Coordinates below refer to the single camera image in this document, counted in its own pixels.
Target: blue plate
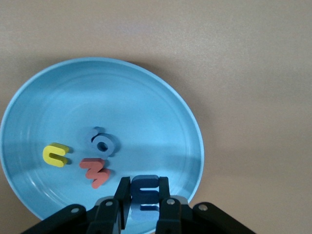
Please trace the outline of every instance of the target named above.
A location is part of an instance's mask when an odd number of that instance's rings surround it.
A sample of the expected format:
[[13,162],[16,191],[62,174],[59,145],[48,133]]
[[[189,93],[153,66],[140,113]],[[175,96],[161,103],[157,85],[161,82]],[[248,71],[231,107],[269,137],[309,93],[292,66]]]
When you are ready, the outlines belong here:
[[[93,189],[79,163],[94,157],[85,138],[97,126],[119,143],[106,160],[109,179]],[[42,158],[52,142],[71,149],[62,168]],[[17,91],[2,119],[0,156],[16,195],[45,219],[73,203],[92,208],[114,195],[123,176],[167,176],[171,194],[190,201],[203,173],[204,148],[190,108],[161,78],[121,60],[78,58],[44,69]],[[129,214],[123,233],[155,227],[154,220]]]

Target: plate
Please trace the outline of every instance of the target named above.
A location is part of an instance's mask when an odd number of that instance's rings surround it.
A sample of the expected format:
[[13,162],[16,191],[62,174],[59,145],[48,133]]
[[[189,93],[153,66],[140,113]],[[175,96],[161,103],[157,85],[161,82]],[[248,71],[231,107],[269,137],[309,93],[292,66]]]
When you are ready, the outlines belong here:
[[[97,189],[79,167],[84,158],[98,157],[86,140],[95,127],[116,144],[105,160],[111,174]],[[64,167],[43,160],[52,142],[70,149]],[[74,203],[91,209],[114,195],[123,176],[167,176],[171,194],[190,201],[203,173],[204,148],[192,111],[161,78],[117,59],[77,58],[44,69],[17,91],[2,119],[0,157],[15,194],[45,219]],[[155,220],[135,220],[130,212],[123,233],[155,227]]]

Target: red foam letter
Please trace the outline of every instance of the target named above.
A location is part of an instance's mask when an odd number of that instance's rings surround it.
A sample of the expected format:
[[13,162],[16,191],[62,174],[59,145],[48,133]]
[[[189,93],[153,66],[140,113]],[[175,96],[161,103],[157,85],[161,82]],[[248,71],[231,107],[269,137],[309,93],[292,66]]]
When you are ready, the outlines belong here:
[[88,179],[94,179],[92,182],[92,188],[97,189],[105,181],[111,173],[109,169],[104,169],[103,166],[105,161],[102,158],[84,158],[79,167],[83,169],[88,169],[86,177]]

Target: yellow foam letter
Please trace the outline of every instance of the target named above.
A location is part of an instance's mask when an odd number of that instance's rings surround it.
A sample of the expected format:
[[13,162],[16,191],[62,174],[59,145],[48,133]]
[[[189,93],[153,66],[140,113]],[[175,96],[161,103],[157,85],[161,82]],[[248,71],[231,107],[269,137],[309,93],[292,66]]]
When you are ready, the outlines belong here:
[[42,155],[46,163],[56,167],[63,167],[67,163],[67,158],[64,156],[68,152],[69,148],[66,145],[51,143],[43,149]]

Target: tan table surface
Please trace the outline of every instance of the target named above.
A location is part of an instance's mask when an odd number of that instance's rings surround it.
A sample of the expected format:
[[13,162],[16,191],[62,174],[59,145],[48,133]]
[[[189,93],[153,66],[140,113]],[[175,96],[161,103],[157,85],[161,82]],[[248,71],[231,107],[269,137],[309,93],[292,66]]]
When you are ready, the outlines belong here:
[[[192,109],[209,201],[259,234],[312,230],[312,1],[1,0],[0,116],[66,59],[138,64]],[[0,172],[0,233],[39,220]]]

